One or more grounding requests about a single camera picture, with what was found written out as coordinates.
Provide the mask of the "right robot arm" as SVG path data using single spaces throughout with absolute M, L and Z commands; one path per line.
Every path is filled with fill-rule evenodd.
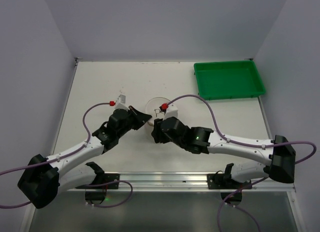
M 274 140 L 240 138 L 239 143 L 233 143 L 231 137 L 220 136 L 210 128 L 188 127 L 176 117 L 155 119 L 151 136 L 157 144 L 171 142 L 192 154 L 223 154 L 249 160 L 229 163 L 223 173 L 209 176 L 212 188 L 239 189 L 259 178 L 283 184 L 295 180 L 296 152 L 284 136 L 277 135 Z

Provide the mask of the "white mesh laundry bag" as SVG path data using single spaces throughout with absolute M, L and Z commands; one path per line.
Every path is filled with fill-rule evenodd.
M 165 97 L 154 97 L 150 99 L 145 105 L 145 113 L 152 116 L 152 118 L 147 122 L 150 127 L 154 127 L 155 119 L 163 119 L 164 113 L 161 112 L 160 106 L 164 103 L 169 103 L 170 100 Z

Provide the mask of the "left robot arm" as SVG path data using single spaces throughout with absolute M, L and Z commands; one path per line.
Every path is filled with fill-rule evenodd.
M 152 116 L 134 107 L 117 108 L 90 138 L 64 152 L 31 158 L 17 186 L 30 202 L 42 209 L 56 196 L 76 187 L 106 187 L 105 173 L 91 158 L 113 149 L 130 130 L 139 130 Z

